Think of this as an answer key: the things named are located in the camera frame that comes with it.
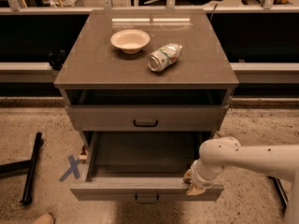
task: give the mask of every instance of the can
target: can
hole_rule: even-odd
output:
[[[166,67],[175,63],[181,53],[182,46],[177,43],[169,43],[154,52],[148,57],[149,69],[153,72],[163,71]]]

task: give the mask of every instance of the white bowl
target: white bowl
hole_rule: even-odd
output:
[[[111,37],[112,45],[127,54],[138,53],[149,42],[150,36],[136,29],[122,30]]]

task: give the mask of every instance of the gray cabinet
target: gray cabinet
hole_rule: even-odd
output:
[[[204,11],[128,12],[94,11],[54,83],[89,149],[83,181],[71,190],[79,200],[216,200],[223,186],[190,197],[182,177],[220,128],[235,74]],[[109,42],[126,28],[149,33],[135,55]],[[169,42],[183,46],[178,62],[151,72],[148,55]]]

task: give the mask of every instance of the open drawer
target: open drawer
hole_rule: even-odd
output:
[[[223,186],[187,196],[182,177],[198,157],[198,133],[93,133],[83,182],[71,187],[79,200],[216,201]]]
[[[228,105],[74,105],[66,112],[81,131],[216,132]]]

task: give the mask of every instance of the floor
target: floor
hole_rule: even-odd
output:
[[[234,99],[219,130],[243,146],[299,143],[299,99]],[[57,224],[68,223],[283,223],[283,209],[272,181],[251,171],[229,168],[217,179],[224,191],[216,202],[80,202],[69,185],[81,182],[70,175],[67,157],[76,158],[82,141],[64,111],[61,98],[0,99],[0,164],[28,160],[36,133],[44,144],[37,161],[33,202],[20,205],[26,175],[0,179],[0,223],[27,224],[52,212]],[[82,172],[84,164],[79,165]],[[290,183],[283,181],[285,190]]]

